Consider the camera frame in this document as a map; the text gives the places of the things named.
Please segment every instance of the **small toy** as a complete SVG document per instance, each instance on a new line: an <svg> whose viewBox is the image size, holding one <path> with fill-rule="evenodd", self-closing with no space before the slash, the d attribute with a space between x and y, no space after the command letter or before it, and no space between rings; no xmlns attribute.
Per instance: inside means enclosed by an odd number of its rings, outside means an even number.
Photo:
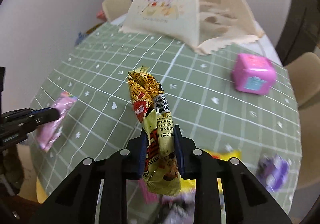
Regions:
<svg viewBox="0 0 320 224"><path fill-rule="evenodd" d="M277 78L268 58L245 53L238 54L232 75L236 90L258 95L268 94Z"/></svg>
<svg viewBox="0 0 320 224"><path fill-rule="evenodd" d="M288 172L289 164L279 155L264 156L259 161L256 177L269 192L275 192L285 184Z"/></svg>
<svg viewBox="0 0 320 224"><path fill-rule="evenodd" d="M75 42L75 47L78 46L88 35L82 34L81 32L78 33L78 38Z"/></svg>

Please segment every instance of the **pink box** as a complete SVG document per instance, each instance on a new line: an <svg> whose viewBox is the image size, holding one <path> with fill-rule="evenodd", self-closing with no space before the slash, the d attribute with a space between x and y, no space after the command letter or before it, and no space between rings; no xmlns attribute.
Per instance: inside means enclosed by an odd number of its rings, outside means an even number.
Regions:
<svg viewBox="0 0 320 224"><path fill-rule="evenodd" d="M232 71L236 90L258 95L268 94L277 79L277 73L268 58L238 54Z"/></svg>

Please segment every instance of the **chair backrest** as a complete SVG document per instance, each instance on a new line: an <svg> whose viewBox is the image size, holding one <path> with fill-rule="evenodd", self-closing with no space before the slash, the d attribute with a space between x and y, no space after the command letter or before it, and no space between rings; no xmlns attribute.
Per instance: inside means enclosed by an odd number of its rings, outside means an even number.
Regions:
<svg viewBox="0 0 320 224"><path fill-rule="evenodd" d="M285 68L299 107L320 101L320 58L316 54L307 52Z"/></svg>
<svg viewBox="0 0 320 224"><path fill-rule="evenodd" d="M320 103L299 110L302 160L297 188L320 182Z"/></svg>
<svg viewBox="0 0 320 224"><path fill-rule="evenodd" d="M131 3L131 0L104 0L102 3L102 9L108 22L126 14Z"/></svg>

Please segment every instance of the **green tablecloth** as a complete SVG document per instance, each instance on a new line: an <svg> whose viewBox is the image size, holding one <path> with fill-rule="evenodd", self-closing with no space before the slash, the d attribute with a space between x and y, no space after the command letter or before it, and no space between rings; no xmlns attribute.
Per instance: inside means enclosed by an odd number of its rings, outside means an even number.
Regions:
<svg viewBox="0 0 320 224"><path fill-rule="evenodd" d="M274 198L288 213L301 160L297 103L288 73L276 64L277 82L266 96L237 92L231 70L237 45L212 55L195 54L182 42L155 35L118 33L105 23L91 34L43 83L31 107L50 106L62 91L78 97L52 149L41 151L30 137L33 164L48 194L85 157L108 158L139 136L141 127L130 103L127 72L142 65L163 85L182 134L198 148L238 149L255 173L262 154L278 154L292 164L288 181ZM154 205L145 205L136 182L128 183L128 214L144 223Z"/></svg>

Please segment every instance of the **yellow snack bag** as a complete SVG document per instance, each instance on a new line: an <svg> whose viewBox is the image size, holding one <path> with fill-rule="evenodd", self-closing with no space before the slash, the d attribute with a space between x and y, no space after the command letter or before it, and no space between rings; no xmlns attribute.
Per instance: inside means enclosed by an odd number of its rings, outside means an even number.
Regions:
<svg viewBox="0 0 320 224"><path fill-rule="evenodd" d="M234 150L229 153L217 153L217 152L211 152L208 150L205 150L208 154L210 154L213 158L228 161L232 157L236 157L238 159L241 159L241 152L238 150ZM218 188L219 193L222 193L222 183L221 180L218 179ZM181 192L191 192L192 190L196 189L196 180L184 180L181 178Z"/></svg>
<svg viewBox="0 0 320 224"><path fill-rule="evenodd" d="M228 161L232 157L236 157L238 159L241 159L241 152L239 150L234 150L232 152L225 153L225 154L220 154L217 152L212 152L212 151L207 151L207 150L205 150L205 151L208 154L210 154L213 158L224 160L224 161ZM221 183L220 179L218 179L218 188L219 188L219 193L222 193L222 183Z"/></svg>
<svg viewBox="0 0 320 224"><path fill-rule="evenodd" d="M153 193L176 196L180 175L174 154L173 121L161 84L146 67L128 72L133 110L148 135L143 179Z"/></svg>

